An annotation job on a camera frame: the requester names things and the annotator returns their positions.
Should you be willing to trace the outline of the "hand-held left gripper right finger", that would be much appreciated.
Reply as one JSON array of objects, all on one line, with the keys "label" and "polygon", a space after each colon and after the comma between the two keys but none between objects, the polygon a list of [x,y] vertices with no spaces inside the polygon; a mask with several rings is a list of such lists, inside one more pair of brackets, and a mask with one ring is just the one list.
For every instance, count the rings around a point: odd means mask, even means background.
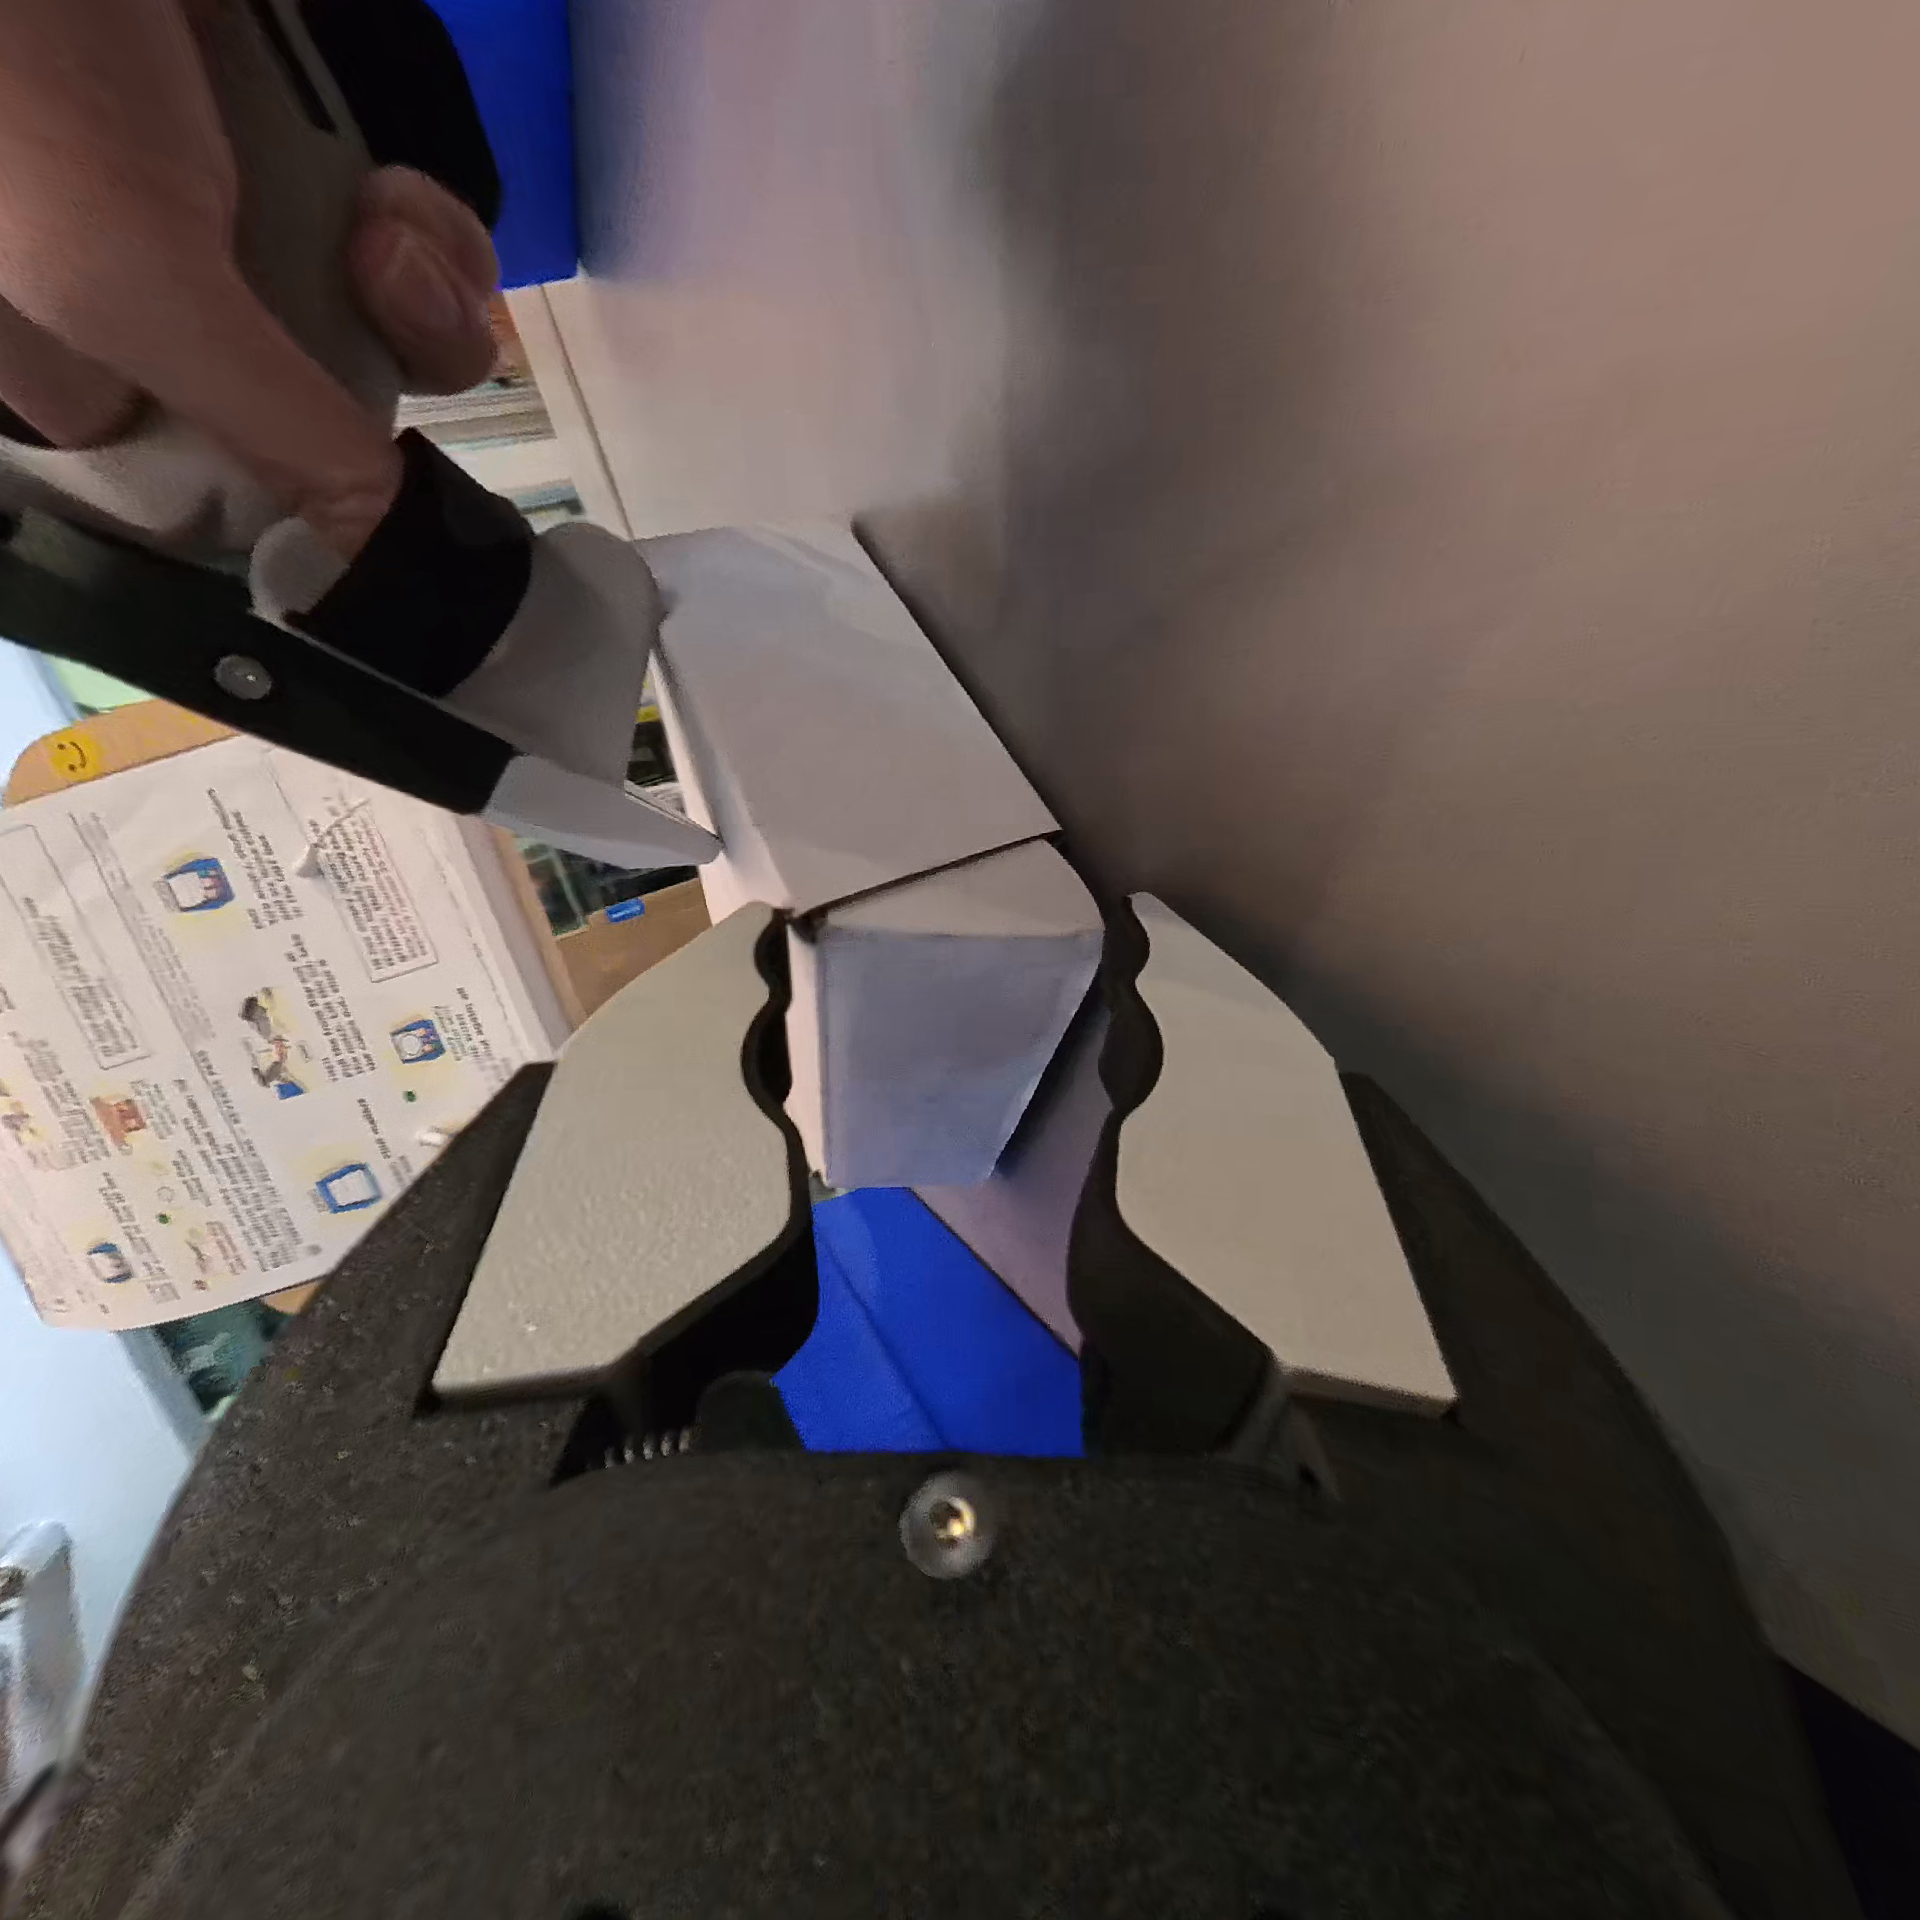
[{"label": "hand-held left gripper right finger", "polygon": [[1256,1454],[1301,1400],[1437,1422],[1455,1383],[1311,1027],[1155,894],[1097,974],[1107,1116],[1069,1229],[1087,1454]]}]

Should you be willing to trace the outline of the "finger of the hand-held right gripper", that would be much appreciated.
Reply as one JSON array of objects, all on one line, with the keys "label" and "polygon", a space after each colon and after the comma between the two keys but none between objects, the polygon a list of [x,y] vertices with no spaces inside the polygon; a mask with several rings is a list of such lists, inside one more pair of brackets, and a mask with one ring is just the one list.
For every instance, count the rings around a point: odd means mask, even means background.
[{"label": "finger of the hand-held right gripper", "polygon": [[627,781],[586,777],[538,756],[514,756],[479,819],[526,844],[616,869],[700,869],[724,844]]}]

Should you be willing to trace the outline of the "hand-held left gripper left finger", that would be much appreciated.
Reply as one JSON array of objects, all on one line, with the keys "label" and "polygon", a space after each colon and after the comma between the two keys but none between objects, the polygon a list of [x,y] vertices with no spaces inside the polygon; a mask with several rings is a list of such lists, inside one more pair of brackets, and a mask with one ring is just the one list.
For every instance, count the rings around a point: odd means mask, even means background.
[{"label": "hand-held left gripper left finger", "polygon": [[820,1317],[808,1155],[785,1112],[788,928],[743,905],[561,1050],[432,1376],[440,1403],[586,1391],[694,1428]]}]

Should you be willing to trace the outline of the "white cardboard box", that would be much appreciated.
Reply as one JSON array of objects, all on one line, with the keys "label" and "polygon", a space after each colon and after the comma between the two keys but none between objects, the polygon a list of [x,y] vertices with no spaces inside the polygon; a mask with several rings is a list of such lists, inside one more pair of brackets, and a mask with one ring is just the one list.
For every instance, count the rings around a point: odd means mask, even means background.
[{"label": "white cardboard box", "polygon": [[788,1114],[831,1189],[993,1176],[1097,974],[1054,819],[851,537],[636,547],[713,922],[785,922]]}]

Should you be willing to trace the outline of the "person's right hand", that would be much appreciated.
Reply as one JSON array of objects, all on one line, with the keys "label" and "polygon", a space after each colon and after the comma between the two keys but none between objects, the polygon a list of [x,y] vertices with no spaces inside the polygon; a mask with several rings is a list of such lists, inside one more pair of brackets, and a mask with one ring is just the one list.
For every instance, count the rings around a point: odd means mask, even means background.
[{"label": "person's right hand", "polygon": [[4,3],[4,509],[318,602],[390,392],[493,374],[496,216],[432,3]]}]

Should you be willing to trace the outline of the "printed instruction sheet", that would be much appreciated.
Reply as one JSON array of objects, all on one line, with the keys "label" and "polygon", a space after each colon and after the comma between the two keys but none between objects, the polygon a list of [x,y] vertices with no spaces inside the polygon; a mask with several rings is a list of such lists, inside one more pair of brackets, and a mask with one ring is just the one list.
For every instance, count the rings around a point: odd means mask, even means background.
[{"label": "printed instruction sheet", "polygon": [[555,939],[499,830],[164,701],[4,798],[4,1251],[137,1334],[320,1285],[648,960]]}]

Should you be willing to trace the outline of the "blue plastic bin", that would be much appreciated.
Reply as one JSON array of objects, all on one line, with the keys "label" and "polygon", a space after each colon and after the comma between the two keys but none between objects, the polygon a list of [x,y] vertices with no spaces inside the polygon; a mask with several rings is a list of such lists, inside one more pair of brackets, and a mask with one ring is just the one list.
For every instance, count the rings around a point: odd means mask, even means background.
[{"label": "blue plastic bin", "polygon": [[463,61],[499,173],[493,225],[502,290],[568,282],[582,266],[576,58],[568,3],[432,3]]},{"label": "blue plastic bin", "polygon": [[776,1391],[809,1454],[1077,1460],[1069,1347],[907,1189],[813,1205],[820,1314]]}]

